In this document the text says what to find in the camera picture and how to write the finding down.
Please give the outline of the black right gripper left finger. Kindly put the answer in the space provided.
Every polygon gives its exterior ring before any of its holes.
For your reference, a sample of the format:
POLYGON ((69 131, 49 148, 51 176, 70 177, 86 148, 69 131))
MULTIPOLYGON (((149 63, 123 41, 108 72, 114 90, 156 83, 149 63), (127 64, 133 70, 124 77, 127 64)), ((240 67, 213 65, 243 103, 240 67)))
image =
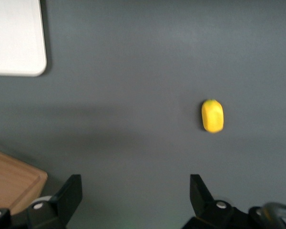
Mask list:
POLYGON ((53 196, 34 200, 12 215, 0 208, 0 229, 65 229, 82 201, 82 177, 71 175, 53 196))

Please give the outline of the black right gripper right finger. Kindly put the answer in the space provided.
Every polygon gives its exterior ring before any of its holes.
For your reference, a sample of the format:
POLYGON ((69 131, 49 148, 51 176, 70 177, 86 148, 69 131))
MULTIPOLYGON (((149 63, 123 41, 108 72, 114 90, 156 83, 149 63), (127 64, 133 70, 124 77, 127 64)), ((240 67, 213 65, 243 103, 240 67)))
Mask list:
POLYGON ((264 229, 257 210, 244 213, 224 200, 213 198, 201 176, 190 175, 190 201, 195 216, 184 229, 264 229))

